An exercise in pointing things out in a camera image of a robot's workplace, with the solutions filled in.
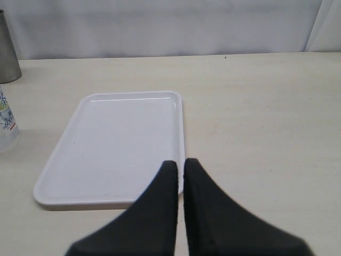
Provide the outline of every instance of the water bottle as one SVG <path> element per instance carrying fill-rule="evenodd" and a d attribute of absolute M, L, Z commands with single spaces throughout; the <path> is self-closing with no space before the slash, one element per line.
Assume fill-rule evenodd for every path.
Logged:
<path fill-rule="evenodd" d="M 12 110 L 0 87 L 0 152 L 12 146 L 19 133 Z"/>

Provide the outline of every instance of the white tray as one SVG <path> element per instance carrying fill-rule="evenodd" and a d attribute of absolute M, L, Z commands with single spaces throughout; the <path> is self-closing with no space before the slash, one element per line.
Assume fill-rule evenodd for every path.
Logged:
<path fill-rule="evenodd" d="M 48 206 L 131 203 L 164 160 L 177 163 L 181 193 L 185 149 L 178 93 L 90 95 L 78 105 L 34 197 Z"/>

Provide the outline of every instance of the metal cylinder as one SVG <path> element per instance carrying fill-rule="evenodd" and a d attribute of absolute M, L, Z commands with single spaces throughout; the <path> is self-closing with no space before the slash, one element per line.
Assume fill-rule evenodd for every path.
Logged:
<path fill-rule="evenodd" d="M 17 80 L 20 77 L 21 69 L 5 20 L 5 12 L 0 9 L 0 84 Z"/>

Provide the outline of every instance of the white backdrop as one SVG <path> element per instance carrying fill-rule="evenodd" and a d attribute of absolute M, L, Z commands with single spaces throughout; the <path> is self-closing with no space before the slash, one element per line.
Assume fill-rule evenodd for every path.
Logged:
<path fill-rule="evenodd" d="M 0 0 L 20 59 L 341 50 L 341 0 Z"/>

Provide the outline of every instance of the beige tabletop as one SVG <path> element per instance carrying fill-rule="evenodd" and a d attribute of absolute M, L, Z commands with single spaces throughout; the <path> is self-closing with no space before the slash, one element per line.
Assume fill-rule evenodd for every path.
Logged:
<path fill-rule="evenodd" d="M 174 90 L 187 157 L 242 206 L 341 252 L 341 53 L 26 60 L 2 85 L 21 137 L 0 154 L 1 255 L 63 255 L 122 210 L 47 211 L 33 187 L 86 95 Z M 175 255 L 188 255 L 180 198 Z"/>

